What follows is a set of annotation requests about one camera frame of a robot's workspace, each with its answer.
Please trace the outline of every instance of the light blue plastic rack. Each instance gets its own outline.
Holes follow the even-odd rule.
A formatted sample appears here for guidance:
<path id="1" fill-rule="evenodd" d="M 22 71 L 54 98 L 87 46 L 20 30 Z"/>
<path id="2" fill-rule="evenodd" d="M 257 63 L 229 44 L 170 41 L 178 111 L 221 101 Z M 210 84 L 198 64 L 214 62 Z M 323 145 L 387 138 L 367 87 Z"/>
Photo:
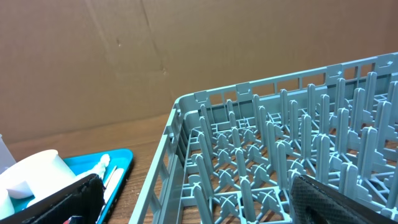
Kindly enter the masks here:
<path id="1" fill-rule="evenodd" d="M 361 77 L 369 64 L 371 72 Z M 355 76 L 345 80 L 350 68 Z M 324 75 L 324 84 L 303 86 L 304 77 L 317 74 Z M 277 92 L 287 80 L 298 80 L 299 89 Z M 253 95 L 254 87 L 268 84 L 273 95 Z M 236 101 L 225 100 L 230 91 Z M 224 103 L 212 105 L 210 96 L 220 94 Z M 241 223 L 260 223 L 269 211 L 281 217 L 272 223 L 292 223 L 289 187 L 300 174 L 398 220 L 398 152 L 385 145 L 397 146 L 397 111 L 398 53 L 182 96 L 129 223 L 142 223 L 148 208 L 153 223 L 181 223 L 183 208 L 192 206 L 206 224 L 231 215 Z M 160 197 L 154 192 L 158 177 Z M 215 206 L 221 207 L 218 218 Z"/>

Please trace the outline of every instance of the dish rack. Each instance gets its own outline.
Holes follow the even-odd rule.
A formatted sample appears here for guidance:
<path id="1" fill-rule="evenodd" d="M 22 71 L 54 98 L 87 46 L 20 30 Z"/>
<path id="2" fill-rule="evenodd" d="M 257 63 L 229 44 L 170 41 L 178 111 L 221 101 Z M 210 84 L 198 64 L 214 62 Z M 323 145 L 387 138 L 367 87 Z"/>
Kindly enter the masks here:
<path id="1" fill-rule="evenodd" d="M 397 111 L 398 52 L 181 96 L 129 223 L 292 223 L 301 174 L 398 220 Z"/>

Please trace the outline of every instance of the turquoise tray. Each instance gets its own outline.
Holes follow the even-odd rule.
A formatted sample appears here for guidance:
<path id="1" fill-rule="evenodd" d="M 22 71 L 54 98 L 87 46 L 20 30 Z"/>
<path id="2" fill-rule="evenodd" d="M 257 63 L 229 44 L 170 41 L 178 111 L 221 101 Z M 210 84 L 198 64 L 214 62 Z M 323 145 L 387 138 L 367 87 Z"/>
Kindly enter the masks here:
<path id="1" fill-rule="evenodd" d="M 126 179 L 126 173 L 129 172 L 131 168 L 132 158 L 134 157 L 134 154 L 132 153 L 132 151 L 130 151 L 130 149 L 115 149 L 110 151 L 97 152 L 93 154 L 87 154 L 87 155 L 75 156 L 63 159 L 65 163 L 69 166 L 69 168 L 76 175 L 78 175 L 84 171 L 92 169 L 94 165 L 100 161 L 100 158 L 103 154 L 109 154 L 111 158 L 111 162 L 109 163 L 109 166 L 106 168 L 104 180 L 106 180 L 109 177 L 109 174 L 114 166 L 117 166 L 118 168 L 123 168 L 124 172 L 109 202 L 106 204 L 105 209 L 98 220 L 98 223 L 103 223 L 107 214 L 110 213 L 110 208 L 112 207 L 113 202 L 115 201 L 118 193 L 120 192 L 122 184 L 124 184 L 123 180 Z M 24 199 L 12 198 L 11 201 L 17 213 L 25 209 L 27 204 L 33 199 L 34 197 L 31 196 L 29 198 L 24 198 Z"/>

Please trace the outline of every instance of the wooden table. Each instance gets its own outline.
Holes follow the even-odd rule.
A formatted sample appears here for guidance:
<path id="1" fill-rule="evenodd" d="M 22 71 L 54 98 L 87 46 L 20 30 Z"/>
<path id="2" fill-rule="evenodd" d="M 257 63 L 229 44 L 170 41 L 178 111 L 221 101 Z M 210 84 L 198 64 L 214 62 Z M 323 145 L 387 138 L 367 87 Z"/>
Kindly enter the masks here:
<path id="1" fill-rule="evenodd" d="M 17 161 L 46 149 L 58 150 L 61 157 L 122 147 L 132 150 L 133 169 L 108 222 L 128 223 L 168 117 L 169 115 L 165 114 L 149 119 L 56 134 L 7 146 Z"/>

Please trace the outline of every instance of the brown cardboard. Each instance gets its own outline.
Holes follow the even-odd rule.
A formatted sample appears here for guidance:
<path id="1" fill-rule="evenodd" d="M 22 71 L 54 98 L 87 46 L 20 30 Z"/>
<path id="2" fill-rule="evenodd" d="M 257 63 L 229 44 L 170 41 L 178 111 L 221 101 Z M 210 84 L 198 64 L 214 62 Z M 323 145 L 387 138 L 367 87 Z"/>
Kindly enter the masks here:
<path id="1" fill-rule="evenodd" d="M 6 142 L 168 113 L 178 96 L 398 51 L 395 0 L 0 2 Z"/>

